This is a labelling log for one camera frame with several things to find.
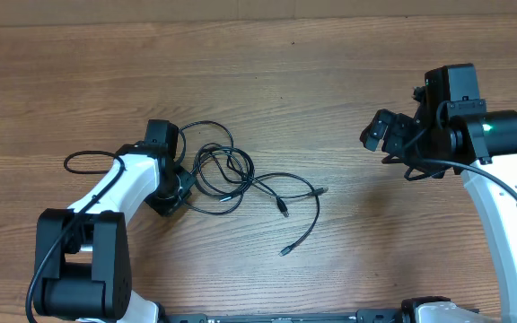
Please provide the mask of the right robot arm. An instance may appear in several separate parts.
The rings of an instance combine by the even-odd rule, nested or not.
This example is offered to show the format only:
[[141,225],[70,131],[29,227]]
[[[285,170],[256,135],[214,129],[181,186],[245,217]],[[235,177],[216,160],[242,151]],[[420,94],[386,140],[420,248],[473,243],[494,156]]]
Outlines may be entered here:
[[500,320],[517,322],[517,112],[487,110],[472,64],[426,72],[413,98],[414,116],[381,109],[360,140],[383,163],[407,165],[408,181],[461,176],[493,260]]

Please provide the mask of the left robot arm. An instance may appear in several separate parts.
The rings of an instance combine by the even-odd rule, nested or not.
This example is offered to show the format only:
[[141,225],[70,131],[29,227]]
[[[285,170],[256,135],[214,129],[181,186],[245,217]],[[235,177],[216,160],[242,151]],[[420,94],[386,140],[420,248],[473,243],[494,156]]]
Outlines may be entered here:
[[144,140],[113,153],[110,170],[88,194],[39,216],[28,321],[166,321],[160,304],[133,289],[127,225],[141,204],[170,216],[186,203],[195,179],[180,165],[183,138],[170,121],[149,120]]

